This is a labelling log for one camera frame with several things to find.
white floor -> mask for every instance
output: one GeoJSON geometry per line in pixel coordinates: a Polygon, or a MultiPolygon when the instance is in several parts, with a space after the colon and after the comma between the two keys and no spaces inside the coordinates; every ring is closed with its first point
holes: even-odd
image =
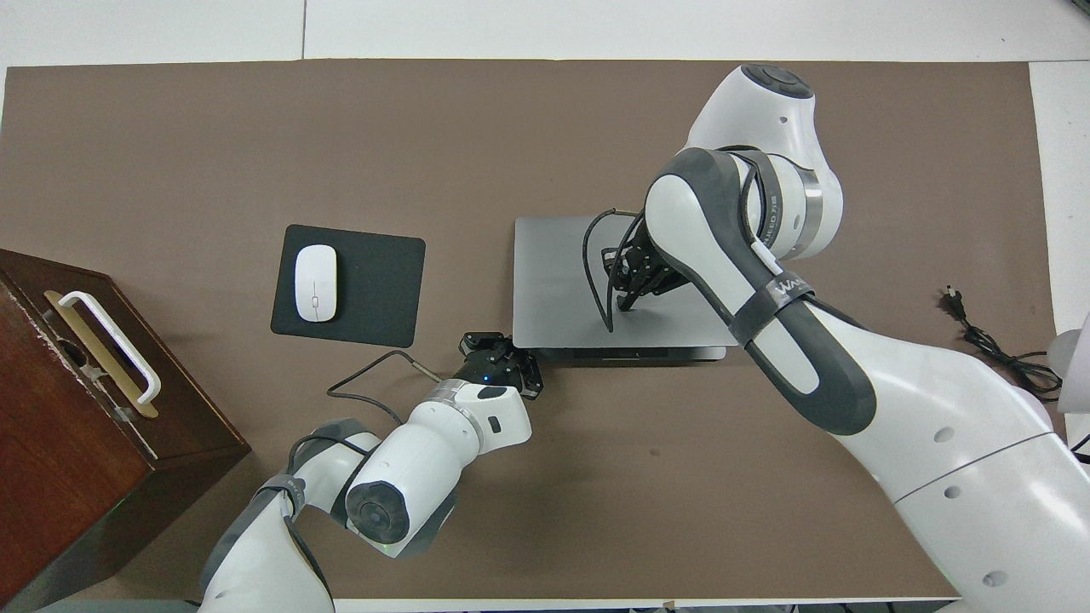
{"type": "Polygon", "coordinates": [[[1065,0],[0,0],[0,69],[328,57],[1033,62],[1057,330],[1090,311],[1090,16],[1065,0]]]}

wooden box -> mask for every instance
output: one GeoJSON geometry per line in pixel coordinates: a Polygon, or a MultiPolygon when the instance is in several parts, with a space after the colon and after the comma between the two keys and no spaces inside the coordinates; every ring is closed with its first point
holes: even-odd
{"type": "Polygon", "coordinates": [[[0,250],[5,613],[112,575],[249,450],[109,277],[0,250]]]}

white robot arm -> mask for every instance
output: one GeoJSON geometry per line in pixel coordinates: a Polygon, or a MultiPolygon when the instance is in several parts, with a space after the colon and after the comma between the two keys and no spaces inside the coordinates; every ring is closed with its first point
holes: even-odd
{"type": "Polygon", "coordinates": [[[641,249],[620,253],[626,269],[697,286],[791,406],[870,471],[958,610],[1086,611],[1090,479],[1040,402],[969,356],[862,329],[782,267],[828,243],[841,202],[813,93],[749,64],[653,181],[627,245],[641,249]]]}
{"type": "Polygon", "coordinates": [[[213,550],[201,611],[332,612],[328,586],[294,521],[325,513],[390,557],[422,553],[477,456],[530,438],[522,397],[542,389],[536,362],[496,333],[469,334],[465,363],[385,441],[354,419],[326,423],[289,454],[213,550]]]}

computer mouse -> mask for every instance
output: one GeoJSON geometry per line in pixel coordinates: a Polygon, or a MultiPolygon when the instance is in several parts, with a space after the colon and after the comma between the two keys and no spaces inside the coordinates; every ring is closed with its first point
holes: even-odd
{"type": "Polygon", "coordinates": [[[328,244],[299,250],[295,310],[307,322],[328,322],[337,314],[337,251],[328,244]]]}

white handle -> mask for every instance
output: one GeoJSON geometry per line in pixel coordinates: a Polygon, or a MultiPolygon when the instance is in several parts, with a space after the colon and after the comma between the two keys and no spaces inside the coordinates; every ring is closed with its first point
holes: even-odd
{"type": "Polygon", "coordinates": [[[141,394],[136,401],[141,405],[150,402],[153,398],[159,395],[159,389],[162,387],[162,384],[159,382],[159,375],[155,374],[155,371],[152,370],[152,365],[148,364],[147,360],[144,359],[144,356],[141,356],[140,351],[133,347],[133,344],[129,341],[129,337],[121,332],[118,324],[113,323],[113,318],[107,314],[106,310],[98,303],[98,300],[95,300],[94,296],[85,291],[70,291],[57,302],[61,306],[71,306],[76,300],[82,300],[83,303],[87,305],[87,309],[90,310],[93,315],[95,315],[98,323],[102,324],[106,332],[110,333],[110,336],[113,337],[114,341],[117,341],[118,347],[120,347],[121,350],[124,351],[125,356],[129,357],[129,361],[136,365],[136,370],[138,370],[147,381],[147,389],[141,394]]]}

